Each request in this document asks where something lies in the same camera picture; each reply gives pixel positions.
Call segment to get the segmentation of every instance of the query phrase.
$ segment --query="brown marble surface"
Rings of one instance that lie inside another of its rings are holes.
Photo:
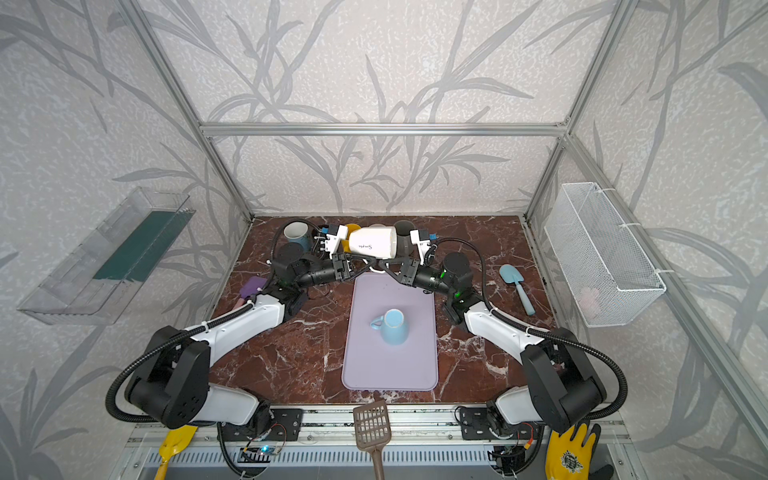
[[[391,225],[397,217],[324,217],[324,223],[374,223]],[[252,276],[269,273],[266,260],[269,242],[281,217],[258,217],[216,309],[216,316],[231,310],[242,285]],[[418,228],[439,237],[471,240],[485,256],[490,300],[504,311],[538,326],[554,323],[549,302],[534,265],[531,250],[518,217],[410,217]],[[452,251],[464,251],[475,269],[479,288],[477,256],[459,243],[440,246],[436,264]],[[525,315],[515,285],[507,285],[498,268],[510,263],[523,277],[523,287],[536,314]],[[335,283],[313,287],[302,311],[289,322],[261,333],[221,358],[211,369],[211,381],[248,389],[279,404],[358,403],[371,398],[389,402],[468,403],[485,402],[510,386],[525,384],[520,364],[497,346],[451,326],[435,297],[438,336],[438,385],[431,392],[370,392],[348,390],[341,382],[344,348],[354,285]]]

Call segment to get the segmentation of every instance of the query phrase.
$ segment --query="transparent tray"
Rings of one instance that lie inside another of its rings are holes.
[[[51,325],[115,323],[189,223],[188,199],[136,188],[18,309]]]

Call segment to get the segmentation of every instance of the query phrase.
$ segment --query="blue silicone spoon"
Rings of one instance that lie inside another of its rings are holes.
[[[502,280],[504,280],[506,283],[515,284],[515,287],[518,289],[520,301],[523,302],[525,312],[528,315],[535,315],[536,310],[533,309],[533,305],[531,305],[531,301],[528,299],[528,295],[525,294],[525,290],[523,290],[523,287],[520,284],[520,282],[523,281],[523,276],[520,274],[520,272],[518,272],[518,269],[507,263],[506,265],[502,265],[502,268],[498,269],[498,273],[502,276]]]

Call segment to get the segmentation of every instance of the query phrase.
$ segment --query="white wire basket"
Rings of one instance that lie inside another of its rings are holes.
[[[562,184],[545,231],[587,326],[627,325],[667,290],[596,183]]]

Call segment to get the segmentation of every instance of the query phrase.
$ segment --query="leaf pattern wallpaper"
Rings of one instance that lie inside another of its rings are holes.
[[[206,122],[559,122],[614,9],[613,0],[141,4]],[[492,214],[525,211],[521,190],[535,189],[554,139],[215,143],[254,212]]]
[[[641,2],[576,133],[756,384],[765,362],[768,2]],[[624,368],[621,410],[651,478],[768,478],[768,462],[659,299],[626,327],[586,330],[543,231],[565,318]]]
[[[247,232],[117,6],[0,2],[0,478],[107,478],[132,427],[104,393],[157,328],[199,323]],[[135,187],[197,212],[111,326],[16,310]]]

